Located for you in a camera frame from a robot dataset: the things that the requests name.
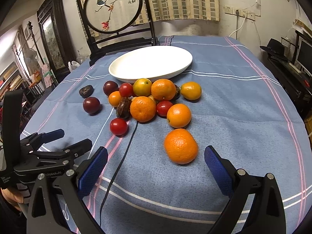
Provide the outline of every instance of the white bowl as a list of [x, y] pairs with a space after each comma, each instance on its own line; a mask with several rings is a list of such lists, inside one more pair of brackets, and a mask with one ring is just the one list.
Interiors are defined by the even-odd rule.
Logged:
[[115, 59], [108, 72], [122, 82], [135, 83], [148, 78], [152, 82], [182, 73], [192, 63], [191, 53], [175, 46], [149, 46], [130, 51]]

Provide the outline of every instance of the computer monitor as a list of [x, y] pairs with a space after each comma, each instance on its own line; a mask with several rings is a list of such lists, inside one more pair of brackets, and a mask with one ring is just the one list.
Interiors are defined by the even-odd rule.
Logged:
[[305, 40], [301, 40], [296, 60], [306, 73], [312, 77], [312, 46]]

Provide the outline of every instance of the black wooden frame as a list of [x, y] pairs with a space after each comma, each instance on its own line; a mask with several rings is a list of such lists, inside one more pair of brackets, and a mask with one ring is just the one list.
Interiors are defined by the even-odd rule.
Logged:
[[[56, 69], [54, 65], [43, 30], [43, 24], [49, 17], [51, 17], [57, 45], [65, 65], [65, 67], [59, 69]], [[57, 82], [60, 83], [70, 73], [68, 62], [76, 60], [65, 20], [63, 0], [45, 0], [37, 11], [37, 18], [49, 65], [55, 74]]]
[[[84, 27], [86, 34], [87, 34], [87, 37], [88, 37], [87, 43], [88, 43], [88, 46], [89, 46], [90, 51], [91, 51], [90, 66], [94, 65], [94, 63], [99, 58], [103, 57], [104, 55], [106, 55], [107, 53], [110, 53], [110, 52], [120, 51], [122, 49], [133, 48], [133, 47], [138, 47], [138, 46], [156, 45], [157, 39], [155, 36], [155, 29], [154, 29], [154, 24], [153, 24], [153, 20], [152, 20], [152, 14], [151, 14], [151, 9], [150, 9], [150, 5], [149, 5], [149, 0], [145, 0], [145, 6], [146, 6], [146, 10], [147, 10], [148, 19], [149, 19], [149, 27], [144, 28], [144, 29], [132, 30], [129, 32], [124, 32], [124, 33], [119, 33], [119, 32], [128, 28], [137, 19], [141, 10], [138, 10], [138, 12], [134, 16], [134, 18], [126, 26], [122, 27], [121, 29], [118, 29], [117, 31], [112, 31], [112, 32], [104, 32], [104, 31], [101, 31], [101, 30], [94, 28], [89, 23], [87, 16], [86, 16], [86, 13], [85, 13], [87, 2], [88, 2], [88, 0], [85, 0], [84, 5], [82, 5], [82, 1], [77, 0], [78, 9], [79, 9], [79, 12], [80, 12], [80, 15], [82, 18], [83, 27]], [[143, 1], [139, 0], [139, 8], [142, 7], [142, 4], [143, 4]], [[91, 29], [95, 30], [96, 32], [99, 32], [99, 33], [104, 33], [104, 34], [116, 33], [116, 35], [105, 38], [103, 40], [96, 41], [95, 38], [93, 36], [91, 36], [91, 32], [90, 32], [89, 27]], [[136, 38], [136, 39], [124, 40], [124, 41], [120, 41], [117, 43], [105, 45], [102, 48], [98, 47], [98, 44], [104, 43], [108, 40], [113, 40], [113, 39], [116, 39], [119, 37], [131, 35], [131, 34], [135, 34], [135, 33], [146, 32], [146, 31], [151, 32], [151, 38], [147, 38], [147, 39], [146, 38]]]

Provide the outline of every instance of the blue tablecloth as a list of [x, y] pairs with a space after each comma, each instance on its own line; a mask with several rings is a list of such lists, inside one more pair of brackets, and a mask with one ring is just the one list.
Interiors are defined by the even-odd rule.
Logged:
[[[271, 72], [241, 43], [232, 38], [163, 36], [162, 45], [188, 50], [193, 62], [172, 78], [177, 85], [188, 81], [202, 86], [198, 103], [189, 106], [192, 120], [188, 131], [199, 145], [199, 155], [189, 165], [172, 163], [163, 148], [172, 130], [165, 119], [139, 124], [128, 155], [103, 208], [102, 228], [119, 233], [207, 233], [228, 201], [204, 162], [206, 146], [213, 145], [222, 158], [251, 175], [275, 175], [282, 195], [287, 233], [292, 233], [312, 205], [312, 154], [305, 126], [294, 105]], [[59, 150], [89, 138], [94, 148], [109, 152], [103, 177], [84, 202], [99, 222], [99, 207], [107, 185], [119, 164], [136, 121], [129, 122], [123, 138], [112, 136], [109, 124], [115, 109], [103, 93], [110, 63], [123, 53], [107, 55], [94, 66], [83, 63], [56, 87], [32, 117], [22, 137], [33, 132], [63, 129], [63, 139], [41, 150]], [[103, 110], [89, 116], [78, 91], [88, 84]], [[235, 231], [242, 228], [252, 196]], [[76, 231], [68, 208], [62, 202], [69, 226]]]

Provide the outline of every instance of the red flower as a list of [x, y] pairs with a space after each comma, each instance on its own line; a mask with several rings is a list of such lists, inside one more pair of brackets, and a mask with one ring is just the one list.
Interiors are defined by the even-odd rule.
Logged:
[[103, 29], [104, 31], [107, 31], [110, 27], [108, 26], [109, 24], [109, 21], [106, 21], [106, 22], [103, 22], [102, 25], [103, 25]]

